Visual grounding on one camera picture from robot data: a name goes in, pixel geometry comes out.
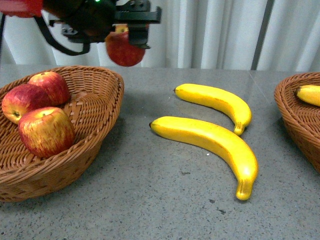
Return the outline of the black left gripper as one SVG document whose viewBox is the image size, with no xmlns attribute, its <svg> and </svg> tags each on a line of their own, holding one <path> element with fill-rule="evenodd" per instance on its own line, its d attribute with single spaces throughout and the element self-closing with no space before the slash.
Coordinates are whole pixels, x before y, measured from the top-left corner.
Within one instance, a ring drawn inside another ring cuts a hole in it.
<svg viewBox="0 0 320 240">
<path fill-rule="evenodd" d="M 150 49 L 149 25 L 160 24 L 162 8 L 151 10 L 149 0 L 50 0 L 49 13 L 61 24 L 61 33 L 74 43 L 100 43 L 116 25 L 128 26 L 128 41 L 140 49 Z"/>
</svg>

